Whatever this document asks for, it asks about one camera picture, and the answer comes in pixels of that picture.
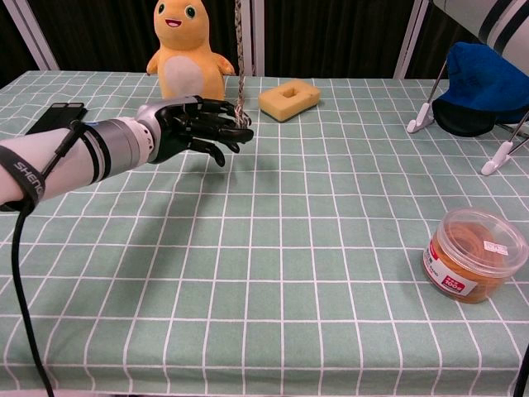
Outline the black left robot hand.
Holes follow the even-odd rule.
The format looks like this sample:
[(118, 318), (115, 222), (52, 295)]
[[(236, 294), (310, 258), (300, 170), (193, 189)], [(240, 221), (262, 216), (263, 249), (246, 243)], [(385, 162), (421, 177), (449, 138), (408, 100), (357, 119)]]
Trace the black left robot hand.
[(241, 144), (254, 137), (248, 121), (242, 127), (236, 122), (236, 107), (226, 100), (192, 95), (165, 99), (142, 105), (135, 116), (154, 138), (155, 148), (150, 164), (160, 164), (185, 151), (211, 156), (217, 165), (226, 163), (221, 143), (238, 153)]

